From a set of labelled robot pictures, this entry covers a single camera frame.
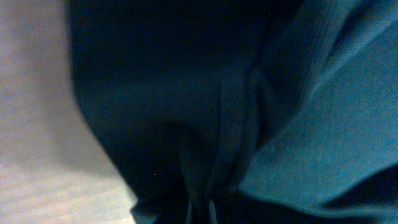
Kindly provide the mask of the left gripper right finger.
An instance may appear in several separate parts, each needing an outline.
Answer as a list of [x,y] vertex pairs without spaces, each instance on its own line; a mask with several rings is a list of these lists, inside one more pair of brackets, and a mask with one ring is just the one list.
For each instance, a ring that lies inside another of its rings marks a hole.
[[209,216],[211,224],[223,224],[223,204],[210,199],[208,202]]

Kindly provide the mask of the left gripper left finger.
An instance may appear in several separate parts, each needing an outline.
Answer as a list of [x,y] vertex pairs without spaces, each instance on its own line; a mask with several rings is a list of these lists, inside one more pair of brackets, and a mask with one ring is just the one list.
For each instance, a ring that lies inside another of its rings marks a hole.
[[180,201],[178,204],[178,210],[179,210],[178,224],[193,223],[193,206],[190,200]]

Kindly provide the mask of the black t-shirt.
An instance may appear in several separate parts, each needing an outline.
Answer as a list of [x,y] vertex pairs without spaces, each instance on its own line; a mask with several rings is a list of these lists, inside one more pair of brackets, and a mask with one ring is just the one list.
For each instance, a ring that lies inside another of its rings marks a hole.
[[397,222],[396,1],[68,1],[136,223]]

